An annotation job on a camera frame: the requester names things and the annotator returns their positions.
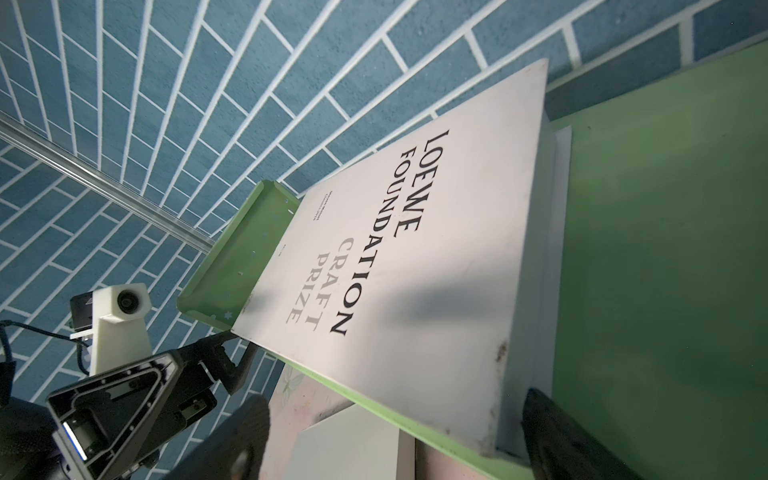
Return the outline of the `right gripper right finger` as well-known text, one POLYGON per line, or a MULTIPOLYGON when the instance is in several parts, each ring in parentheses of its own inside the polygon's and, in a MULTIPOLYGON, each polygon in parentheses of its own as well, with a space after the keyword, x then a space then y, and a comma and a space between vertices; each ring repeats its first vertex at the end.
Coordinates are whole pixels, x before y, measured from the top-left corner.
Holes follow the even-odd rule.
POLYGON ((522 428, 536 480, 639 477, 538 389, 527 392, 522 428))

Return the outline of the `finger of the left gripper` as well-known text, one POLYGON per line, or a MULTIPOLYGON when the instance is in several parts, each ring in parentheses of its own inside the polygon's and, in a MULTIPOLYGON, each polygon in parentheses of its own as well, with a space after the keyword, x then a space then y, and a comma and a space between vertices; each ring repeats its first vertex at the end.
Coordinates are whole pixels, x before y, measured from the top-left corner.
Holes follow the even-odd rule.
POLYGON ((243 388, 259 346, 247 342, 240 361, 235 364, 227 355, 224 344, 240 340, 232 331, 224 331, 202 338, 180 349, 181 357, 192 363, 201 362, 214 380, 220 381, 229 395, 243 388))

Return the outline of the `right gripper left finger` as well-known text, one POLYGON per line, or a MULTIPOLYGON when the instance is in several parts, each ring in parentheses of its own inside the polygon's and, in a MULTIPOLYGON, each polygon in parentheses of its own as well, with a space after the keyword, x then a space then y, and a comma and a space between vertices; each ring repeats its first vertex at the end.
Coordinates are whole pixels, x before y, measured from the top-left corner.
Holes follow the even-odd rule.
POLYGON ((165 479, 257 479, 270 433, 268 400, 247 399, 165 479))

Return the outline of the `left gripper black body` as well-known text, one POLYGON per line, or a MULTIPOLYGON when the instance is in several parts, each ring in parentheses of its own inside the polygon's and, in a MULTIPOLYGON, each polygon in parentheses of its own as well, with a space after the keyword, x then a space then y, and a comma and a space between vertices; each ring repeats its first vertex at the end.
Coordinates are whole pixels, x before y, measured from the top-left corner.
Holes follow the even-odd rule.
POLYGON ((164 353, 54 391, 53 439, 72 479, 128 479, 217 405, 197 362, 164 353))

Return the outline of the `white Loewe Foundation book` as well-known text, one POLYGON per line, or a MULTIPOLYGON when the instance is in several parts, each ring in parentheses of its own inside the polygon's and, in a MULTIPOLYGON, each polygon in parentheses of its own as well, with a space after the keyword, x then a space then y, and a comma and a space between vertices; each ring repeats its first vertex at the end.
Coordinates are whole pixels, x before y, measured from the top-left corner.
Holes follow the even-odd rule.
POLYGON ((538 60, 310 188, 233 330, 485 457, 550 392, 571 133, 538 60))

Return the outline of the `white-backed heritage culture book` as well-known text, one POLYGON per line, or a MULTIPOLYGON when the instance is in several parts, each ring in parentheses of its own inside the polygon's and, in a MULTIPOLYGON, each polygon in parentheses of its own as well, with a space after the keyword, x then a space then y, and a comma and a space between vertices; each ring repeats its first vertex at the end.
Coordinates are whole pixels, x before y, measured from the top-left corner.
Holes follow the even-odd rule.
POLYGON ((414 479, 415 439, 352 405, 302 431, 285 479, 414 479))

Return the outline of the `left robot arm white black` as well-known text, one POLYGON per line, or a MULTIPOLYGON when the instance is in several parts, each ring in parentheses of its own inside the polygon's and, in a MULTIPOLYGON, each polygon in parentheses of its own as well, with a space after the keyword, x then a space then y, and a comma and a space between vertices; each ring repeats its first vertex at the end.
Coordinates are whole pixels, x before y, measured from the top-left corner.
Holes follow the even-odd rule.
POLYGON ((161 447, 217 406, 220 382, 242 389, 258 348, 239 362, 227 331, 132 361, 52 392, 45 405, 13 397, 16 362, 1 337, 1 476, 128 479, 157 463, 161 447))

